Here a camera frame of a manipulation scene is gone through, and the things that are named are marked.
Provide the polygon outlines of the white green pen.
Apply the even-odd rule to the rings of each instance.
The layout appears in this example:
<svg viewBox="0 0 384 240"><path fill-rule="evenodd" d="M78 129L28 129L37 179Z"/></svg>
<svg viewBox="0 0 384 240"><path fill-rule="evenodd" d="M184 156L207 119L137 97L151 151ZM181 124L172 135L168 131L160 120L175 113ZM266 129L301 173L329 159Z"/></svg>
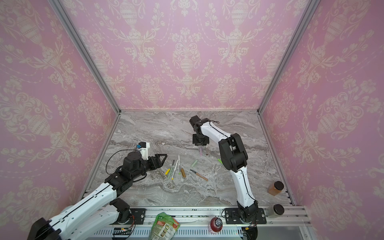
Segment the white green pen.
<svg viewBox="0 0 384 240"><path fill-rule="evenodd" d="M178 174L180 175L181 174L181 164L180 164L180 155L178 155Z"/></svg>

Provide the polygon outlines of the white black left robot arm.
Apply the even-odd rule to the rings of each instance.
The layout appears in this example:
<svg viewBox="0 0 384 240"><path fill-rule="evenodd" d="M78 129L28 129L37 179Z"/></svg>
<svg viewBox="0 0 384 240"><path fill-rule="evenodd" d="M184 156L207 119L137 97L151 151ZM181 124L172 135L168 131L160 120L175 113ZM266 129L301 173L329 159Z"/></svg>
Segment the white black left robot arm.
<svg viewBox="0 0 384 240"><path fill-rule="evenodd" d="M123 164L87 197L49 220L40 218L34 222L28 239L85 240L110 224L134 221L130 205L120 195L143 180L149 171L161 168L167 157L156 154L145 160L139 151L128 153Z"/></svg>

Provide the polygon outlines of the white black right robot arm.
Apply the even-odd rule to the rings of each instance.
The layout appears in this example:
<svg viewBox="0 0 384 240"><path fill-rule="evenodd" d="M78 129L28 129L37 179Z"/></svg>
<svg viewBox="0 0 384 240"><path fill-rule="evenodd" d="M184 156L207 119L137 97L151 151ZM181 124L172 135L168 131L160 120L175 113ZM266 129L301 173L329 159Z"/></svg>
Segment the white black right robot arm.
<svg viewBox="0 0 384 240"><path fill-rule="evenodd" d="M237 205L240 219L245 223L256 220L259 210L248 179L248 154L239 134L230 134L215 125L215 121L198 116L190 118L193 127L193 144L206 146L216 143L220 151L222 165L231 173L237 191Z"/></svg>

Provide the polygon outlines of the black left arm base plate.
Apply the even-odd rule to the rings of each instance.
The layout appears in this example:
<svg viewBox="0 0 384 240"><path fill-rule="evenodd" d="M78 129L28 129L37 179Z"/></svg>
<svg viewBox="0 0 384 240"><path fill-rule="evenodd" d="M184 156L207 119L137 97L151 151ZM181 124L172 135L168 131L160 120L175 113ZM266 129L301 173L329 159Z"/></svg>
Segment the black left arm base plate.
<svg viewBox="0 0 384 240"><path fill-rule="evenodd" d="M128 211L122 220L118 220L118 223L121 225L143 225L145 215L145 208L133 208Z"/></svg>

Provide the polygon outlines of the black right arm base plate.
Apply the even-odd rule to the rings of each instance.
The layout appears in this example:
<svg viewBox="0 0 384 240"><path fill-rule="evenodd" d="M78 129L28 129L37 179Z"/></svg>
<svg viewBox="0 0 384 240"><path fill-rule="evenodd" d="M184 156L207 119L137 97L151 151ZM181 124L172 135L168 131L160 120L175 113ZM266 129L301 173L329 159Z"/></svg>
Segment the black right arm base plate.
<svg viewBox="0 0 384 240"><path fill-rule="evenodd" d="M264 225L267 223L264 209L259 208L256 212L251 213L248 216L238 208L225 208L223 216L226 224L228 225L239 225L239 224L256 224Z"/></svg>

